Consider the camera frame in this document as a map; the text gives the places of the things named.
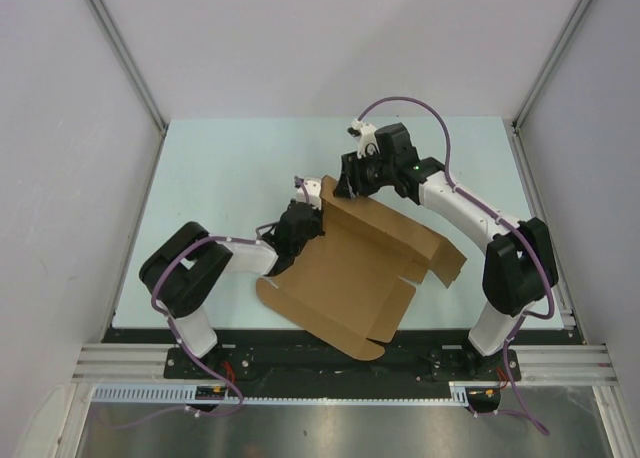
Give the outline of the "brown cardboard box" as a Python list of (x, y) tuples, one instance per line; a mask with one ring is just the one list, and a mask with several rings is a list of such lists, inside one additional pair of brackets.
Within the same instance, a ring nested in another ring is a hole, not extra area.
[(335, 178), (321, 184), (323, 235), (286, 271), (258, 279), (256, 293), (315, 337), (372, 361), (384, 354), (427, 273), (450, 286), (466, 258), (443, 235), (372, 198), (335, 197)]

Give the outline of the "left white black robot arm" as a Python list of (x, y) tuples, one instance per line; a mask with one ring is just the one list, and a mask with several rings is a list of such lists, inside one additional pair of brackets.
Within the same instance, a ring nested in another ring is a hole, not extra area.
[(279, 220), (254, 239), (213, 236), (188, 222), (141, 266), (139, 279), (151, 306), (167, 321), (186, 365), (197, 376), (214, 375), (221, 354), (204, 303), (225, 273), (277, 276), (289, 269), (307, 242), (324, 234), (321, 200), (292, 200)]

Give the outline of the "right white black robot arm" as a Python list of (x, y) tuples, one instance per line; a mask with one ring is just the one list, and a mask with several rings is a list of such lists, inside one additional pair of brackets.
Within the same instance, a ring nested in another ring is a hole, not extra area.
[(469, 332), (472, 347), (461, 354), (461, 366), (473, 379), (486, 378), (497, 367), (495, 353), (514, 338), (534, 303), (551, 298), (557, 284), (548, 226), (492, 208), (454, 179), (448, 160), (420, 158), (402, 123), (377, 128), (354, 120), (348, 132), (357, 148), (341, 157), (335, 196), (368, 197), (392, 187), (445, 218), (484, 254), (487, 303)]

